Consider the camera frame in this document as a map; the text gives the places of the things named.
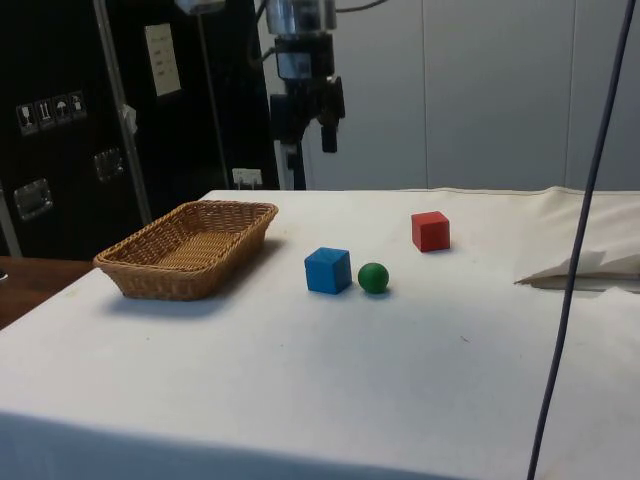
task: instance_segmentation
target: metal handle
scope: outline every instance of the metal handle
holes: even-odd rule
[[[93,164],[96,167],[98,180],[102,183],[109,183],[124,172],[122,165],[122,155],[117,148],[110,148],[100,152],[93,157]]]
[[[41,178],[13,192],[18,214],[23,222],[32,220],[53,208],[49,182]]]

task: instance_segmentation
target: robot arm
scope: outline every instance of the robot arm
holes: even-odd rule
[[[278,76],[285,94],[271,96],[274,136],[298,144],[309,123],[322,125],[322,149],[337,151],[337,130],[345,117],[342,81],[335,76],[335,0],[265,0],[269,32],[276,36]]]

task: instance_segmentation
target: black cabinet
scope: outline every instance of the black cabinet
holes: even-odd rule
[[[245,55],[252,0],[201,17],[173,0],[95,5],[108,22],[93,0],[3,8],[0,184],[25,256],[90,259],[142,226],[147,201],[157,218],[228,188],[233,168],[259,168],[264,188],[278,187],[264,77]],[[179,78],[168,92],[148,40],[163,25]],[[137,113],[133,135],[121,97]]]
[[[29,257],[90,259],[141,226],[93,5],[6,3],[0,182],[18,242]]]

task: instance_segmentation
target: sticker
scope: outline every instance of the sticker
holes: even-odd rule
[[[50,98],[47,98],[46,100],[38,100],[35,103],[35,109],[40,129],[47,130],[48,128],[56,126],[56,120],[53,116],[54,113]]]
[[[53,97],[53,110],[58,125],[63,125],[71,121],[71,108],[69,107],[69,99],[66,95]]]
[[[69,109],[74,120],[79,120],[87,116],[87,106],[84,103],[82,92],[71,92],[69,94]]]
[[[144,33],[147,38],[156,95],[161,97],[179,91],[182,87],[176,64],[176,54],[173,50],[171,25],[168,23],[149,25],[144,27]]]
[[[33,104],[27,103],[26,105],[18,105],[16,107],[16,114],[18,115],[20,133],[22,133],[23,136],[38,132],[38,121],[36,120]]]

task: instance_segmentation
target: electrical outlet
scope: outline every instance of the electrical outlet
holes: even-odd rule
[[[257,168],[234,168],[233,183],[236,186],[261,187],[262,171]]]

